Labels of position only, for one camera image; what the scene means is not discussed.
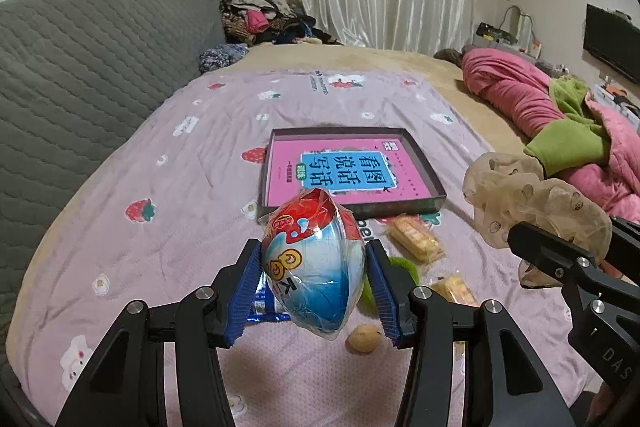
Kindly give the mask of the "blue toy egg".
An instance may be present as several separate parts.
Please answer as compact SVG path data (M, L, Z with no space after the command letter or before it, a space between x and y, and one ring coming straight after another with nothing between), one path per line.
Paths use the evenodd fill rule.
M270 213L262 269L292 321L335 339L359 300L366 254L352 213L322 188L296 195Z

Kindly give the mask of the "green garment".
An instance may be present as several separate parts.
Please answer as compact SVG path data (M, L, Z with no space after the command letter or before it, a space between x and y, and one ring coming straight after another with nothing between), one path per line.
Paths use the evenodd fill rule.
M541 163L547 176L589 164L608 165L611 140L587 106L588 94L585 83L573 77L550 82L552 107L562 117L544 124L524 148L526 155Z

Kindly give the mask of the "pink quilt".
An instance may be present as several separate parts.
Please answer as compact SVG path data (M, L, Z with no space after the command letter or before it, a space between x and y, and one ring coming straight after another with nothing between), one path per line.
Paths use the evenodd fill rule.
M513 54L497 49L470 49L462 55L461 68L465 87L510 119L527 136L528 142L544 124L562 117L549 98L550 82L558 78L549 77ZM586 104L610 137L608 165L589 164L554 176L547 176L545 172L544 175L572 184L608 215L637 223L638 132L615 109L600 104L590 89Z

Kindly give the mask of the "walnut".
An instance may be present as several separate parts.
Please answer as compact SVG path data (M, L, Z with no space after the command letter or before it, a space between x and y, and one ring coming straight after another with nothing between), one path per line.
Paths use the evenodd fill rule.
M347 337L346 343L350 350L362 355L371 353L381 346L383 334L373 324L361 324Z

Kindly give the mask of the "pink blue book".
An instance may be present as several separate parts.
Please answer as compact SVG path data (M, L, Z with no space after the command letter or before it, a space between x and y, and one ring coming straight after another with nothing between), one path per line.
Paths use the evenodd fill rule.
M428 199L437 194L422 164L391 135L290 136L269 145L264 203L278 207L322 188L343 206Z

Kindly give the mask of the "blue snack packet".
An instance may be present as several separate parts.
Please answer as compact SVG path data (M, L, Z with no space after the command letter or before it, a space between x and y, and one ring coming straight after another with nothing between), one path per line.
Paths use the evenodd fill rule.
M274 297L268 284L267 274L262 272L250 306L247 322L258 324L288 322L290 320L290 314L285 311L276 297Z

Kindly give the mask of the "black television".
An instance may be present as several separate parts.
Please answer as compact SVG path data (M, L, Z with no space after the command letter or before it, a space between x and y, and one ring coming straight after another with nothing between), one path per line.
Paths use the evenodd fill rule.
M582 48L631 82L639 83L640 31L617 12L587 5Z

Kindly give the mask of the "beige sheer scrunchie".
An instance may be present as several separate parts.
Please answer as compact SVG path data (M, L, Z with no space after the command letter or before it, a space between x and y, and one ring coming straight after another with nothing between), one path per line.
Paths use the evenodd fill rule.
M573 185L546 179L533 157L480 155L466 170L462 193L474 207L474 227L491 247L506 248L513 225L526 222L589 251L597 267L605 260L610 218Z

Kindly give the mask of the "cracker pack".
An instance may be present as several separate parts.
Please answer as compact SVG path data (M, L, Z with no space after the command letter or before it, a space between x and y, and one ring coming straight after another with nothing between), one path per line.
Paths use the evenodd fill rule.
M418 217L398 216L390 219L386 225L386 235L421 263L430 265L444 255L437 236Z
M466 286L459 275L449 275L449 277L439 277L431 283L431 290L445 298L448 303L477 308L480 304L476 301L471 289Z

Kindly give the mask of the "purple strawberry blanket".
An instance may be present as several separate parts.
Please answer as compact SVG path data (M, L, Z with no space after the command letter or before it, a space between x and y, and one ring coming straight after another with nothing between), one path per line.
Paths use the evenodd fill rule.
M571 405L591 375L570 347L559 288L526 291L520 260L473 227L466 169L491 145L420 75L363 72L210 74L173 95L105 161L29 265L9 333L9 362L53 424L96 346L129 301L174 303L231 265L256 222L272 129L407 129L447 192L436 221L445 257L421 274L458 272L480 303L496 298ZM219 352L238 426L393 426L410 351L383 339L355 355L345 339L372 322L355 310L334 341L290 322L248 326Z

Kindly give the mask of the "grey quilted headboard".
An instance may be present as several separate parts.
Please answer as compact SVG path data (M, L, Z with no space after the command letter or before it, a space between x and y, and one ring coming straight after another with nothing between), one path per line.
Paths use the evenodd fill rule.
M1 5L1 323L44 234L224 41L220 0Z

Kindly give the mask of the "blue floral pillow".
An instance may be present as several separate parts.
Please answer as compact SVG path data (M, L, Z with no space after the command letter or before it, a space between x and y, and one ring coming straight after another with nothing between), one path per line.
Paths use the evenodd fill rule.
M245 43L216 44L204 51L198 58L198 69L201 74L229 67L247 56L250 49Z

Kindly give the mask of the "pile of clothes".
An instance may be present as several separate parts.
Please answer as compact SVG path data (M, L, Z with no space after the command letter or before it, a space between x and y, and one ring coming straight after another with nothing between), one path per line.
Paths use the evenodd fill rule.
M220 12L228 43L341 45L312 16L286 0L220 0Z

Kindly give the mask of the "dark shallow box tray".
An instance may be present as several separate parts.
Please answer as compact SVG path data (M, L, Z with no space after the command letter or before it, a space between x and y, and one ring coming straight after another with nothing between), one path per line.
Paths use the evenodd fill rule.
M447 198L434 167L405 129L274 129L260 173L257 216L315 188L359 220L434 213Z

